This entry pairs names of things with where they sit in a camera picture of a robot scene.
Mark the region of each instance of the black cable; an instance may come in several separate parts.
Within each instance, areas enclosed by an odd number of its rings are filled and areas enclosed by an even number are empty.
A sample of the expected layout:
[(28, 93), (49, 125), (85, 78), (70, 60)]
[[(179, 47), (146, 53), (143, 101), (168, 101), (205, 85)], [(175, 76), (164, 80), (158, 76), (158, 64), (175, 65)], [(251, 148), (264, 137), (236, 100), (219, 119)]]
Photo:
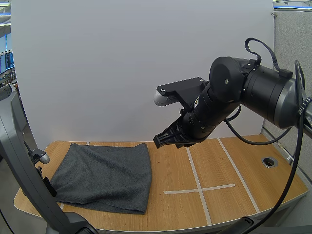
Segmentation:
[(271, 215), (273, 215), (273, 213), (278, 209), (278, 207), (282, 204), (283, 200), (285, 199), (286, 194), (287, 194), (287, 192), (288, 192), (288, 190), (292, 184), (293, 178), (296, 174), (296, 169), (297, 169), (297, 165), (298, 165), (298, 161), (299, 161), (301, 144), (302, 144), (302, 137), (303, 137), (303, 120), (304, 120), (304, 113), (302, 113), (302, 115), (300, 116), (300, 119), (299, 119), (297, 146), (296, 146), (296, 150), (295, 150), (295, 154), (294, 154), (295, 158), (293, 161), (292, 170), (291, 170), (291, 173), (289, 175), (289, 178), (287, 180), (286, 186), (284, 188), (284, 191), (283, 191), (281, 197), (279, 198), (279, 200), (277, 201), (275, 206), (272, 208), (272, 210), (263, 219), (261, 219), (255, 225), (253, 225), (250, 229), (242, 232), (242, 234), (247, 234), (247, 233), (253, 231), (257, 227), (262, 225), (265, 221), (267, 221), (271, 217)]
[(239, 115), (239, 113), (240, 113), (241, 110), (242, 110), (242, 108), (241, 108), (241, 106), (239, 105), (239, 106), (238, 106), (237, 112), (236, 112), (233, 116), (227, 118), (226, 120), (227, 120), (228, 122), (234, 120), (234, 119)]
[(238, 139), (240, 139), (241, 141), (250, 144), (250, 145), (270, 145), (272, 143), (277, 142), (278, 140), (280, 140), (281, 138), (283, 138), (289, 131), (291, 128), (288, 128), (285, 132), (282, 133), (282, 135), (280, 135), (279, 137), (277, 137), (274, 140), (270, 140), (270, 141), (266, 141), (266, 142), (253, 142), (253, 141), (249, 141), (246, 140), (245, 138), (243, 138), (234, 128), (233, 126), (229, 123), (229, 121), (227, 119), (224, 120), (224, 122), (226, 123), (226, 125), (230, 128), (230, 130), (234, 133), (235, 136), (237, 136)]
[(253, 51), (251, 51), (251, 50), (249, 49), (249, 45), (248, 45), (248, 44), (249, 44), (249, 42), (252, 41), (252, 40), (253, 40), (253, 41), (260, 42), (261, 44), (263, 44), (263, 45), (265, 46), (265, 48), (267, 48), (267, 50), (268, 50), (268, 51), (270, 52), (270, 54), (271, 54), (274, 67), (276, 68), (276, 70), (280, 71), (281, 69), (280, 69), (279, 66), (278, 66), (277, 58), (276, 58), (276, 55), (275, 55), (275, 53), (273, 52), (273, 50), (272, 50), (270, 47), (268, 47), (267, 44), (265, 44), (264, 42), (262, 42), (262, 41), (260, 41), (260, 40), (258, 40), (258, 39), (256, 39), (256, 38), (247, 38), (247, 39), (245, 40), (245, 48), (246, 48), (246, 50), (247, 50), (249, 53), (252, 53), (253, 55), (257, 55), (257, 61), (255, 62), (255, 64), (256, 64), (256, 65), (260, 65), (262, 58), (261, 58), (261, 56), (260, 56), (258, 53), (253, 52)]
[(4, 215), (3, 215), (2, 211), (1, 211), (1, 209), (0, 209), (0, 213), (1, 213), (1, 216), (2, 216), (2, 218), (3, 218), (4, 222), (5, 222), (5, 224), (8, 226), (8, 228), (9, 228), (10, 231), (11, 231), (11, 233), (14, 234), (14, 232), (13, 232), (13, 230), (11, 229), (10, 225), (9, 225), (8, 222), (6, 221), (6, 219), (5, 219), (5, 217), (4, 217)]
[(25, 141), (24, 141), (24, 144), (28, 150), (28, 155), (29, 155), (31, 161), (34, 163), (34, 158), (33, 158), (33, 154), (31, 153), (32, 152), (31, 149), (29, 148), (29, 146), (27, 145), (27, 143)]
[[(297, 69), (297, 65), (298, 64), (299, 64), (299, 62), (295, 61), (295, 69), (296, 70), (298, 70)], [(296, 86), (297, 86), (297, 99), (298, 99), (298, 102), (302, 104), (302, 102), (303, 102), (303, 100), (302, 100), (302, 85), (301, 85), (300, 77), (297, 76), (297, 72), (296, 72)], [(267, 221), (274, 214), (274, 212), (278, 209), (278, 207), (282, 204), (283, 200), (285, 199), (285, 197), (287, 195), (287, 192), (288, 192), (288, 190), (289, 190), (289, 188), (290, 188), (290, 186), (292, 184), (293, 178), (294, 178), (294, 176), (296, 174), (296, 169), (297, 169), (298, 162), (299, 162), (301, 145), (302, 145), (302, 138), (303, 138), (304, 118), (305, 118), (305, 109), (303, 110), (303, 112), (301, 113), (301, 115), (299, 117), (297, 146), (296, 146), (296, 150), (295, 150), (295, 153), (294, 153), (294, 160), (293, 160), (292, 170), (291, 170), (291, 173), (290, 173), (290, 175), (288, 177), (287, 183), (285, 185), (285, 188), (284, 188), (284, 190), (282, 192), (281, 197), (279, 198), (277, 203), (274, 205), (272, 210), (263, 219), (261, 219), (255, 225), (251, 226), (251, 228), (249, 228), (246, 231), (242, 232), (242, 234), (247, 234), (247, 233), (253, 231), (257, 227), (262, 225), (265, 221)]]

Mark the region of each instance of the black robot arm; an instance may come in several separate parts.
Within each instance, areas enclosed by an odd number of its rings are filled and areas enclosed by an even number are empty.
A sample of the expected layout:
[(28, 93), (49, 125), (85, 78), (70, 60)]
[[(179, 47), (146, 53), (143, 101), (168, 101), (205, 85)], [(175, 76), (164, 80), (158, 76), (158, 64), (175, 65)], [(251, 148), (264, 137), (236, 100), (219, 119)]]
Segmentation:
[(299, 106), (293, 73), (260, 63), (261, 58), (219, 57), (211, 65), (208, 82), (193, 78), (157, 87), (156, 105), (179, 101), (184, 109), (154, 137), (156, 146), (180, 148), (202, 142), (240, 104), (281, 129), (296, 125)]
[[(251, 40), (262, 43), (269, 50), (276, 71), (260, 65), (261, 56), (252, 52), (248, 47)], [(165, 131), (154, 137), (158, 148), (167, 144), (175, 144), (178, 148), (189, 147), (202, 142), (222, 121), (226, 122), (239, 139), (253, 145), (274, 143), (290, 130), (289, 127), (298, 128), (291, 173), (277, 203), (263, 219), (242, 217), (219, 232), (220, 234), (247, 234), (271, 217), (285, 199), (293, 181), (304, 130), (312, 138), (312, 105), (310, 105), (312, 98), (305, 95), (304, 75), (299, 62), (295, 61), (295, 80), (292, 78), (292, 72), (279, 68), (274, 52), (263, 42), (249, 38), (245, 42), (245, 47), (247, 51), (257, 55), (257, 60), (219, 57), (211, 65), (208, 82), (201, 78), (194, 78), (159, 86), (154, 98), (155, 104), (159, 106), (177, 101), (180, 101), (182, 105), (187, 103), (187, 106), (183, 105), (181, 116)], [(227, 118), (240, 104), (258, 113), (277, 127), (289, 129), (277, 139), (269, 142), (245, 140), (229, 123), (238, 116), (240, 108), (234, 116)]]

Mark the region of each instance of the white tape line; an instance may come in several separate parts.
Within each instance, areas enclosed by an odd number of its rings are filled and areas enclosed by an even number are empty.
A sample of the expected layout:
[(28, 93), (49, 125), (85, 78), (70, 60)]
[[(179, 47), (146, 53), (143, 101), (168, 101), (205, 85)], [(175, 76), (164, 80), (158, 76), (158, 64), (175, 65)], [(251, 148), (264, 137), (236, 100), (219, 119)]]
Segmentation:
[(242, 182), (242, 184), (243, 184), (243, 186), (244, 186), (244, 188), (245, 188), (245, 190), (246, 190), (246, 192), (247, 192), (247, 194), (248, 194), (250, 200), (252, 201), (253, 207), (255, 208), (255, 210), (257, 211), (257, 213), (260, 212), (260, 210), (259, 210), (259, 208), (258, 208), (258, 206), (257, 206), (257, 204), (256, 204), (256, 202), (255, 202), (255, 200), (254, 200), (254, 198), (253, 198), (253, 196), (252, 196), (252, 194), (251, 194), (249, 188), (247, 187), (246, 182), (244, 181), (242, 175), (240, 174), (238, 168), (236, 167), (234, 161), (232, 160), (232, 158), (231, 158), (229, 152), (225, 149), (225, 147), (224, 147), (222, 141), (220, 140), (220, 138), (218, 138), (218, 141), (219, 141), (221, 147), (223, 148), (225, 154), (227, 155), (229, 161), (231, 162), (232, 166), (234, 167), (234, 169), (235, 169), (235, 171), (236, 171), (236, 173), (237, 173), (237, 175), (238, 175), (240, 181)]
[(191, 155), (190, 149), (186, 148), (186, 152), (187, 152), (187, 155), (189, 156), (189, 160), (190, 160), (190, 163), (191, 163), (192, 171), (193, 171), (193, 174), (194, 174), (194, 177), (195, 177), (195, 181), (196, 181), (196, 186), (197, 186), (197, 189), (198, 189), (198, 192), (199, 192), (199, 197), (200, 197), (201, 203), (202, 203), (203, 208), (204, 208), (204, 212), (205, 212), (205, 216), (206, 216), (206, 220), (207, 220), (207, 225), (212, 225), (211, 219), (210, 219), (210, 215), (209, 215), (209, 211), (208, 211), (208, 208), (207, 208), (207, 204), (206, 204), (206, 201), (205, 201), (205, 197), (204, 197), (204, 194), (203, 194), (203, 190), (201, 189), (201, 186), (200, 186), (200, 183), (199, 183), (199, 179), (198, 179), (198, 176), (197, 176), (197, 172), (196, 172), (196, 169), (195, 169), (195, 165), (194, 165), (194, 162), (193, 162), (193, 159), (192, 159), (192, 155)]
[(164, 194), (186, 194), (186, 193), (194, 193), (194, 192), (198, 192), (198, 189), (164, 191)]
[(220, 185), (220, 186), (215, 186), (215, 187), (209, 187), (209, 188), (203, 188), (203, 191), (208, 191), (208, 190), (215, 190), (215, 189), (224, 189), (224, 188), (229, 188), (229, 187), (234, 187), (235, 184), (226, 184), (226, 185)]

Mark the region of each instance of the wooden table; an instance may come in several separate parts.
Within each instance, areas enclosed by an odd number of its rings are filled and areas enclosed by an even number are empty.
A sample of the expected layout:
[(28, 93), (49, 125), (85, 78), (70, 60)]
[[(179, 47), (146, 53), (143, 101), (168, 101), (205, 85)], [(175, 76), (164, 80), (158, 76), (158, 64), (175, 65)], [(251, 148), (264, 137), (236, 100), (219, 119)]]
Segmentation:
[[(267, 141), (263, 135), (246, 139)], [(89, 144), (133, 147), (140, 143)], [(216, 231), (244, 215), (265, 215), (281, 195), (291, 170), (272, 145), (252, 146), (236, 137), (208, 139), (188, 149), (177, 149), (174, 145), (157, 149), (153, 142), (145, 143), (151, 157), (153, 178), (145, 215), (100, 212), (59, 204), (63, 211), (82, 215), (97, 229)], [(70, 144), (57, 141), (46, 148), (50, 162), (41, 164), (43, 176), (52, 177)], [(268, 168), (262, 163), (261, 159), (268, 156), (278, 161), (276, 167)], [(288, 208), (289, 212), (307, 191), (296, 175), (280, 210), (287, 211)], [(40, 216), (21, 189), (14, 198), (14, 205)]]

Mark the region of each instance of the label sticker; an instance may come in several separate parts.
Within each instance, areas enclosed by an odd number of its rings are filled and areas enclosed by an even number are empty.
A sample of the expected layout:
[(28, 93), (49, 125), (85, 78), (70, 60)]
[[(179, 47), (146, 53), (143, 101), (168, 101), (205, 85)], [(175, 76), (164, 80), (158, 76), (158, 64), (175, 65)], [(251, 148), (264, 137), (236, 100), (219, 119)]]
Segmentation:
[(198, 98), (196, 99), (196, 101), (194, 102), (194, 108), (196, 108), (196, 106), (198, 105), (198, 99), (199, 99), (199, 96), (198, 96)]

